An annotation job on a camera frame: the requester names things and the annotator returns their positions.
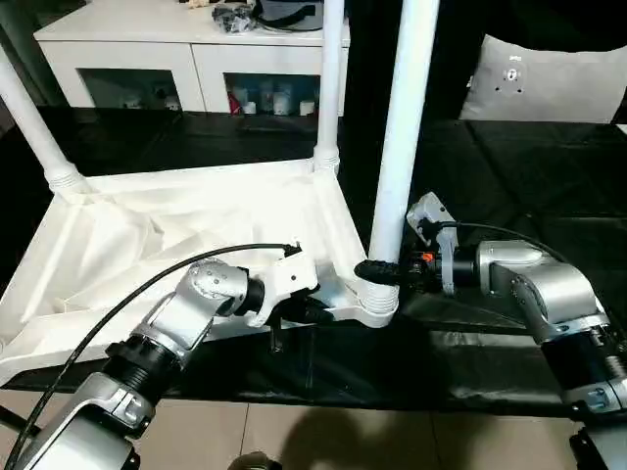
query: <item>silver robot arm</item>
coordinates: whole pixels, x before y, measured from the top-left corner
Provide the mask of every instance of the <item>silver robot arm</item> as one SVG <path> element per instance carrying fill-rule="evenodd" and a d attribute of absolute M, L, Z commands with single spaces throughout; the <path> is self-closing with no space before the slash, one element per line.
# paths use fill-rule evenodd
<path fill-rule="evenodd" d="M 412 206 L 407 219 L 427 245 L 433 225 L 453 220 L 433 193 Z M 525 241 L 484 241 L 463 250 L 450 223 L 433 233 L 439 250 L 432 268 L 445 294 L 477 286 L 485 296 L 500 298 L 522 313 L 572 418 L 586 425 L 571 438 L 579 468 L 626 468 L 624 343 L 586 276 Z"/>
<path fill-rule="evenodd" d="M 103 370 L 83 382 L 16 468 L 139 468 L 139 455 L 128 438 L 142 436 L 214 317 L 248 313 L 250 324 L 261 325 L 291 293 L 316 285 L 314 263 L 303 252 L 281 259 L 256 278 L 216 258 L 192 264 L 175 291 L 155 305 L 130 337 L 107 349 L 110 359 Z"/>

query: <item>white pillow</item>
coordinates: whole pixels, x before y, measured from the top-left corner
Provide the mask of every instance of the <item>white pillow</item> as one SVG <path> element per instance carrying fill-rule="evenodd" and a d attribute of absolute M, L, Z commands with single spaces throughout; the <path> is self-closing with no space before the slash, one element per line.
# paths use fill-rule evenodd
<path fill-rule="evenodd" d="M 534 51 L 486 35 L 462 119 L 610 122 L 627 86 L 627 46 Z"/>

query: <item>white tube frame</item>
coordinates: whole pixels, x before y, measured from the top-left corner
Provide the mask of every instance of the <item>white tube frame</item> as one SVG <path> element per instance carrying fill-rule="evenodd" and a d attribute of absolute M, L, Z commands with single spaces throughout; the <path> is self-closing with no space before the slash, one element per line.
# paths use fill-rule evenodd
<path fill-rule="evenodd" d="M 371 259 L 397 262 L 401 248 L 411 175 L 422 118 L 439 0 L 404 0 L 396 65 L 388 112 L 374 223 Z M 318 140 L 314 169 L 339 168 L 337 147 L 344 0 L 327 0 L 324 11 L 322 77 Z M 53 191 L 86 192 L 88 185 L 68 162 L 28 96 L 5 51 L 0 47 L 2 96 L 31 149 L 43 166 Z M 365 310 L 387 323 L 398 307 L 398 288 L 364 283 Z"/>
<path fill-rule="evenodd" d="M 41 163 L 50 189 L 62 193 L 86 192 L 88 186 L 85 179 L 59 148 L 2 46 L 0 96 Z"/>
<path fill-rule="evenodd" d="M 439 0 L 403 1 L 370 259 L 399 260 L 439 4 Z M 399 304 L 398 287 L 365 283 L 360 301 L 366 310 L 391 319 Z"/>
<path fill-rule="evenodd" d="M 340 165 L 337 147 L 337 123 L 342 72 L 342 32 L 344 29 L 344 0 L 326 0 L 323 16 L 322 76 L 320 77 L 320 107 L 317 143 L 313 149 L 313 168 Z"/>

